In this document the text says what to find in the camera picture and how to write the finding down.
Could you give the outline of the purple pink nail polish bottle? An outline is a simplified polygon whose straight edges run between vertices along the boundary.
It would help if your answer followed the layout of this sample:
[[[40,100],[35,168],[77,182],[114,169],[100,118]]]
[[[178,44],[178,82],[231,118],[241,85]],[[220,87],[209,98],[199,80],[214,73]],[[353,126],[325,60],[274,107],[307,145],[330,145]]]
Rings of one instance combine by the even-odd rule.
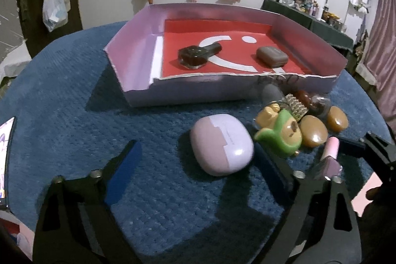
[[[315,180],[331,180],[335,176],[341,176],[342,166],[337,160],[339,146],[337,137],[327,139],[320,161],[313,169]]]

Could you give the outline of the orange round sponge puff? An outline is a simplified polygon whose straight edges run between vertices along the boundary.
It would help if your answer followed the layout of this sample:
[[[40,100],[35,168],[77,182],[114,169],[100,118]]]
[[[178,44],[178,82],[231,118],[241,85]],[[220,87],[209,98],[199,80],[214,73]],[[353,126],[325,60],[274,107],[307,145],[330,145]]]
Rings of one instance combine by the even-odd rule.
[[[319,118],[306,115],[300,120],[299,127],[304,146],[314,148],[327,141],[327,128]]]

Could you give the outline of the green yellow toy figure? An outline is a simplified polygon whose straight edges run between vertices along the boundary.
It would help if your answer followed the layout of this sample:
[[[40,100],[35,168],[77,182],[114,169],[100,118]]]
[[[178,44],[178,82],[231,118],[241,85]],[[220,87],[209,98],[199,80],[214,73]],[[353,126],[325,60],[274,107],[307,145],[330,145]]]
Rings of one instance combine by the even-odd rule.
[[[277,103],[264,107],[256,116],[258,131],[254,140],[278,157],[294,155],[302,144],[302,134],[297,120],[287,109]]]

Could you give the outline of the lilac earbuds case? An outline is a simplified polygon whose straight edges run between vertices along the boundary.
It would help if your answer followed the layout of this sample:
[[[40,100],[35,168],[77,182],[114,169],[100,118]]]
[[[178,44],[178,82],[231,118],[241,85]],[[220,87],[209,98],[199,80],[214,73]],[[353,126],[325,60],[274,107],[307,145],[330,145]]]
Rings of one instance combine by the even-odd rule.
[[[254,145],[246,127],[229,114],[199,119],[190,130],[190,142],[201,168],[213,176],[244,169],[252,160]]]

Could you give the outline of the grey-brown compact case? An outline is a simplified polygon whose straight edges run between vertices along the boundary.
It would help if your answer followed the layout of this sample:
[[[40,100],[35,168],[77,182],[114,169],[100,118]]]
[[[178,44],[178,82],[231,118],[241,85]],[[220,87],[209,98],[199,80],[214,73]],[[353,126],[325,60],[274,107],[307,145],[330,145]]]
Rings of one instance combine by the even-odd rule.
[[[256,57],[270,68],[283,67],[289,61],[285,52],[272,46],[259,47],[256,50]]]

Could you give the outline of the black starry nail polish bottle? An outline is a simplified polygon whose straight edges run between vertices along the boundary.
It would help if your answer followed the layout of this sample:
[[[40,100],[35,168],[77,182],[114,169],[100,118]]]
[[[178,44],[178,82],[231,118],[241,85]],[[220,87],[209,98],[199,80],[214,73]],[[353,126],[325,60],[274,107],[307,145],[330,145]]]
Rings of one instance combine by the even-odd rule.
[[[206,65],[209,59],[221,50],[222,45],[218,42],[207,46],[188,46],[178,51],[178,62],[189,70],[196,70]]]

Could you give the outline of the blue textured cushion cover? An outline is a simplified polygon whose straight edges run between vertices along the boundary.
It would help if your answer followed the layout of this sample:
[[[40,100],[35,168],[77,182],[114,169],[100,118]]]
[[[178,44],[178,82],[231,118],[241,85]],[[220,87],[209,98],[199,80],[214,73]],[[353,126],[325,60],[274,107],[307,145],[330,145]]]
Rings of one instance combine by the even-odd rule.
[[[133,109],[103,50],[119,29],[111,24],[56,40],[1,99],[1,120],[16,119],[11,210],[35,228],[54,176],[83,177],[135,139],[142,160],[112,211],[143,262],[249,263],[282,208],[256,168],[221,179],[207,175],[192,153],[189,130],[218,113],[247,122],[261,102]]]

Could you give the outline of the glitter filled small jar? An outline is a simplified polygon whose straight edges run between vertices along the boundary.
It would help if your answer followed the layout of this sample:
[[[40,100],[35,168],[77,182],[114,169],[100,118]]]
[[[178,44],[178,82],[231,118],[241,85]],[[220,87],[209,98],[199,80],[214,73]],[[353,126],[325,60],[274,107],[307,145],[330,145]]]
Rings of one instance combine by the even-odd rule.
[[[311,97],[309,111],[315,117],[324,118],[328,114],[331,106],[331,100],[326,96],[313,95]]]

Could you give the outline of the dark red round stone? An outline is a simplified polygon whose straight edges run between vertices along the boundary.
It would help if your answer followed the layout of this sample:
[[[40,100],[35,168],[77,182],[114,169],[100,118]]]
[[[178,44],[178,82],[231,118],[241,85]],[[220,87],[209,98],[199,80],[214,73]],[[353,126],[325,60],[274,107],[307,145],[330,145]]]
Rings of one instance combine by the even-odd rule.
[[[307,109],[313,109],[313,95],[306,91],[297,91],[294,93],[296,99],[303,104]]]

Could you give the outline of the pink curtain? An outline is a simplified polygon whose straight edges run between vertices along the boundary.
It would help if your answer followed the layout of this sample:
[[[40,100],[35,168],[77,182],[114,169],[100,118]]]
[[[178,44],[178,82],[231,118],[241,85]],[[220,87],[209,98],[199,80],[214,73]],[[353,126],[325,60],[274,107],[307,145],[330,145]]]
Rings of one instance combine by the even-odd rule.
[[[395,0],[379,0],[364,67],[374,78],[376,102],[384,120],[395,123]]]

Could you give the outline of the dark green covered table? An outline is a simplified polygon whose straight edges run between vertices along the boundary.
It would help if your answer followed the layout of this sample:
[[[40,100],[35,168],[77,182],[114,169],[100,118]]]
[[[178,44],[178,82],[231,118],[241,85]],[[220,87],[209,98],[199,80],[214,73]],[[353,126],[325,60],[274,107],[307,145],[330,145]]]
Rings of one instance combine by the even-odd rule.
[[[330,44],[342,54],[353,52],[354,43],[351,38],[311,15],[272,0],[264,0],[261,9],[278,13],[293,20],[294,22],[300,24],[322,38],[325,42]]]

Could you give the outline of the pink red cardboard box tray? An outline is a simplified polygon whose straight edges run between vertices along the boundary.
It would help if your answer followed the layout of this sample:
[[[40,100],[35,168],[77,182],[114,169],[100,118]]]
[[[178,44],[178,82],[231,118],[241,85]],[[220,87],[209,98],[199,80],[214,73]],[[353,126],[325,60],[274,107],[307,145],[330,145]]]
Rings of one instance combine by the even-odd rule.
[[[178,62],[188,46],[218,42],[219,54],[196,70]],[[289,61],[270,68],[256,50],[272,46]],[[267,82],[285,91],[328,93],[346,59],[320,37],[283,15],[233,5],[150,5],[127,22],[105,47],[132,107],[256,98]]]

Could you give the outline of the white plastic bag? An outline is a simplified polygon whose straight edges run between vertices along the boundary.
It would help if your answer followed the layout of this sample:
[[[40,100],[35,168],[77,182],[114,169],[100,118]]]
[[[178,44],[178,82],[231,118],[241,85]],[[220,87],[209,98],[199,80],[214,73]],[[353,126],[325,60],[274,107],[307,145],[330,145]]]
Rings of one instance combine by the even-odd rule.
[[[64,0],[44,0],[42,18],[49,32],[68,23],[68,12]]]

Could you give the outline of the dark wooden door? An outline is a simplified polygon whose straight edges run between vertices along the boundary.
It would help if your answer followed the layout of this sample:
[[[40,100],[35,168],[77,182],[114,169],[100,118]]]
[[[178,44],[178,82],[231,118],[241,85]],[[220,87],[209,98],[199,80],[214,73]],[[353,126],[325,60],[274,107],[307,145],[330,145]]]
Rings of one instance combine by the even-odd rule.
[[[82,30],[78,0],[71,0],[69,21],[66,25],[49,32],[42,20],[44,0],[17,0],[22,34],[30,56],[36,56],[52,41]]]

